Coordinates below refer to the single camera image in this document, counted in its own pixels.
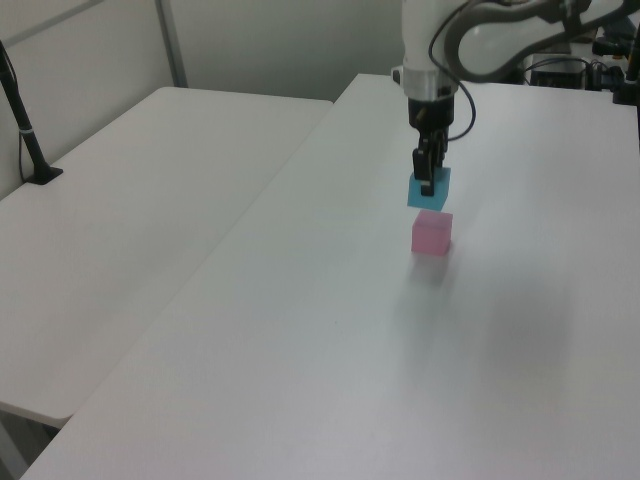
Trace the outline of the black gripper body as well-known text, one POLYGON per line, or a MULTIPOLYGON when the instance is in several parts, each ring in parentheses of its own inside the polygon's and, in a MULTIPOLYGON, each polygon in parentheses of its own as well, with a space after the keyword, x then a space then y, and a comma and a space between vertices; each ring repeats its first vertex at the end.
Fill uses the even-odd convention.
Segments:
POLYGON ((449 127, 454 121, 454 105, 453 95, 434 101, 408 99, 409 125, 419 134, 419 149, 436 141, 441 141, 446 148, 449 127))

